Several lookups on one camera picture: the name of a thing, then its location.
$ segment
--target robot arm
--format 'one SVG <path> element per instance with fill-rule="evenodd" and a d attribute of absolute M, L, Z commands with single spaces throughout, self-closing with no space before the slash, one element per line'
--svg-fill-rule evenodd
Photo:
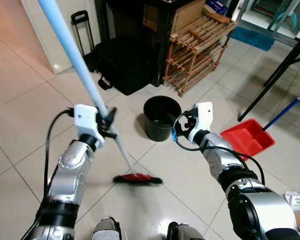
<path fill-rule="evenodd" d="M 74 123 L 78 140 L 73 140 L 61 154 L 51 179 L 44 205 L 39 209 L 38 225 L 32 240 L 74 240 L 74 227 L 82 202 L 86 175 L 92 165 L 94 152 L 105 142 L 98 110 L 94 106 L 78 104 L 74 107 Z"/>
<path fill-rule="evenodd" d="M 180 135 L 202 148 L 211 175 L 225 192 L 235 233 L 243 240 L 300 239 L 295 231 L 294 212 L 286 201 L 260 183 L 256 174 L 231 152 L 212 148 L 217 146 L 232 150 L 227 141 L 210 132 L 212 103 L 198 103 L 189 113 L 195 124 L 188 124 L 194 126 L 189 127 L 188 134 Z"/>

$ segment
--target black table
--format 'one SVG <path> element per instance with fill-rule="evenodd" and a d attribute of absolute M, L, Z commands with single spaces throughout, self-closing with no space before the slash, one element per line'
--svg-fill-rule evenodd
<path fill-rule="evenodd" d="M 263 86 L 265 86 L 265 88 L 259 94 L 259 96 L 257 96 L 256 99 L 247 108 L 247 110 L 245 110 L 245 112 L 241 116 L 238 117 L 239 122 L 241 122 L 242 119 L 244 119 L 244 117 L 254 108 L 254 106 L 262 99 L 262 97 L 269 91 L 269 89 L 276 83 L 276 81 L 281 77 L 281 75 L 287 70 L 287 68 L 291 64 L 300 62 L 300 57 L 297 58 L 300 54 L 300 38 L 297 38 L 297 37 L 295 38 L 295 40 L 297 40 L 298 42 L 295 45 L 295 47 L 291 50 L 291 52 L 288 54 L 288 56 L 286 56 L 286 58 L 278 66 L 278 68 L 272 73 L 272 75 L 269 77 L 269 79 L 263 84 Z"/>

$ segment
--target blue mat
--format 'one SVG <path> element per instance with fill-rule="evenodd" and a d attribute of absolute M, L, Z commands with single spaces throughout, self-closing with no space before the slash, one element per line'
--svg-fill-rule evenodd
<path fill-rule="evenodd" d="M 275 42 L 275 39 L 272 37 L 268 37 L 261 33 L 248 30 L 241 26 L 237 26 L 234 29 L 231 38 L 237 39 L 240 42 L 249 44 L 265 51 L 268 51 Z"/>

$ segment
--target wall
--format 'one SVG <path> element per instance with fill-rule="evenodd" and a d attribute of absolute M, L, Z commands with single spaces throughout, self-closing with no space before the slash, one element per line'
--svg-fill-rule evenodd
<path fill-rule="evenodd" d="M 64 49 L 53 29 L 51 28 L 45 14 L 43 13 L 37 0 L 22 0 L 24 8 L 28 14 L 33 28 L 42 44 L 46 56 L 51 64 L 53 71 L 58 74 L 72 66 Z M 57 0 L 62 15 L 70 29 L 72 36 L 75 37 L 74 28 L 71 24 L 71 15 L 80 10 L 87 10 L 90 19 L 92 37 L 94 45 L 100 42 L 99 27 L 96 15 L 94 0 Z M 85 24 L 78 25 L 81 42 L 85 53 L 90 52 L 89 40 L 86 33 Z"/>

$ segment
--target blue broom handle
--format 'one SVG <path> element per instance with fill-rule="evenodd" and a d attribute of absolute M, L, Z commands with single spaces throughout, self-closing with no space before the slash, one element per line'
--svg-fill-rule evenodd
<path fill-rule="evenodd" d="M 295 100 L 293 100 L 285 109 L 283 109 L 274 119 L 272 119 L 262 131 L 267 130 L 272 124 L 274 124 L 279 118 L 281 118 L 286 112 L 288 112 L 294 105 L 296 105 L 300 101 L 300 96 L 298 96 Z"/>

